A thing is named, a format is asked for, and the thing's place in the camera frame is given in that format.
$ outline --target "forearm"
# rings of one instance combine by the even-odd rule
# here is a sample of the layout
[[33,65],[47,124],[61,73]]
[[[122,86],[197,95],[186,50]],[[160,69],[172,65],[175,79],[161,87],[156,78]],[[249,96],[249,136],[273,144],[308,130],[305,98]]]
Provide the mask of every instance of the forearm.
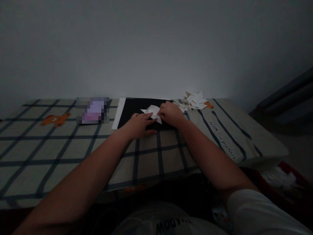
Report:
[[185,138],[198,166],[217,190],[257,190],[242,170],[191,121],[182,121],[178,130]]
[[129,141],[120,130],[114,132],[41,201],[20,228],[68,224],[81,218],[109,181]]

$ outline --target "red container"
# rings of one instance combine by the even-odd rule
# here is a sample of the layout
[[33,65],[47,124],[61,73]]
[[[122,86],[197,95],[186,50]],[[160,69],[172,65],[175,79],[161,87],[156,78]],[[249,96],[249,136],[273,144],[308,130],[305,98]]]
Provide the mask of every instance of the red container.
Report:
[[295,169],[285,162],[278,165],[285,173],[292,172],[297,179],[297,184],[305,189],[302,199],[291,203],[278,194],[262,177],[259,171],[242,168],[243,172],[258,187],[258,189],[269,198],[280,209],[284,210],[299,222],[312,229],[313,221],[313,192],[309,182]]

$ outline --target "hand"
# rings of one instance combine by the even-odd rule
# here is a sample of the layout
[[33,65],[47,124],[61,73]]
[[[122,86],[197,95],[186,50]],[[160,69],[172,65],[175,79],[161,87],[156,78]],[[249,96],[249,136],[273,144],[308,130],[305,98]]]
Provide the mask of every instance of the hand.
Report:
[[146,126],[157,121],[156,119],[148,120],[153,113],[149,114],[138,114],[135,113],[129,121],[123,125],[120,130],[123,131],[130,140],[139,139],[143,137],[147,137],[153,134],[156,134],[156,130],[148,130],[146,131]]
[[157,113],[157,115],[159,115],[162,120],[176,128],[183,121],[186,121],[186,118],[183,116],[180,108],[169,101],[161,104],[160,111]]

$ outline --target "cable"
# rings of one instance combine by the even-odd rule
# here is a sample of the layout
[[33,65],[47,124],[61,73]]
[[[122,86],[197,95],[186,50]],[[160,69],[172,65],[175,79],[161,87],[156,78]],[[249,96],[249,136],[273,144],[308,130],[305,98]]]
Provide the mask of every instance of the cable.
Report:
[[117,227],[117,225],[118,225],[118,221],[120,220],[120,213],[119,213],[118,210],[115,209],[115,208],[109,208],[109,209],[107,209],[105,212],[103,212],[103,213],[100,215],[100,217],[99,217],[99,219],[97,220],[97,222],[96,222],[94,228],[92,229],[92,232],[91,232],[90,235],[92,235],[92,234],[94,233],[94,231],[95,231],[95,229],[96,229],[96,227],[97,227],[97,225],[98,225],[100,219],[101,219],[102,216],[103,216],[106,212],[108,212],[109,210],[114,210],[114,211],[117,212],[118,217],[117,217],[117,221],[116,221],[116,225],[115,225],[115,229],[116,229],[116,227]]

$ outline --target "pile of paper stars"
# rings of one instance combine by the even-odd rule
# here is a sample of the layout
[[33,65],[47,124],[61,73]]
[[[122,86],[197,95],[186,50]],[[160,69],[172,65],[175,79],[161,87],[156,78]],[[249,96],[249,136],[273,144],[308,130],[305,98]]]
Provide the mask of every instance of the pile of paper stars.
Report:
[[182,104],[176,103],[182,112],[187,111],[188,109],[203,109],[207,106],[204,104],[207,100],[203,98],[202,91],[198,94],[186,91],[186,96],[184,96],[184,98],[185,99],[182,100]]

